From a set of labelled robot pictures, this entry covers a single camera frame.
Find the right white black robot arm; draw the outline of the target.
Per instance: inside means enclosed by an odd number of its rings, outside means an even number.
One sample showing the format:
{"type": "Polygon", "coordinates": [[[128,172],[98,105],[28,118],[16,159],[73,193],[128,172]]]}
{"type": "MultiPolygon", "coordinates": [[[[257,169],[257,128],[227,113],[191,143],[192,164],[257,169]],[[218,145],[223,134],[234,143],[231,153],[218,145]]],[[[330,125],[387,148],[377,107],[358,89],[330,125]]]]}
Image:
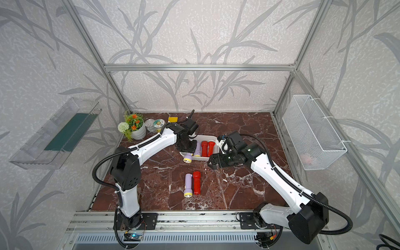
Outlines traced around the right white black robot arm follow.
{"type": "Polygon", "coordinates": [[[220,135],[216,139],[220,150],[212,154],[207,164],[211,169],[247,166],[285,200],[286,207],[265,204],[254,209],[259,227],[274,224],[288,228],[305,244],[318,234],[341,235],[352,230],[348,215],[330,206],[325,195],[314,194],[282,170],[262,140],[248,144],[245,136],[237,131],[220,135]]]}

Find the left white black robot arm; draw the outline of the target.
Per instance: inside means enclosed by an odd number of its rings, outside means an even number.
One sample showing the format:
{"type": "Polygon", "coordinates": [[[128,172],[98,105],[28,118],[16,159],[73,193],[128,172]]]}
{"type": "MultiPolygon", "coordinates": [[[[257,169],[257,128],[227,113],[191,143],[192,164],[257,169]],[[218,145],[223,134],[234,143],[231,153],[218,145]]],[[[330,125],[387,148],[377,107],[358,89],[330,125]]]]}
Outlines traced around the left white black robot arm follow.
{"type": "Polygon", "coordinates": [[[192,119],[194,112],[195,110],[192,110],[183,121],[166,123],[160,132],[140,144],[130,148],[119,147],[114,154],[102,159],[92,170],[92,178],[96,183],[113,188],[118,194],[119,205],[116,212],[127,229],[136,229],[144,222],[137,193],[137,186],[141,180],[141,166],[171,145],[175,145],[180,152],[195,152],[197,142],[192,135],[199,125],[192,119]],[[114,184],[97,177],[98,169],[109,160],[112,161],[110,174],[114,184]]]}

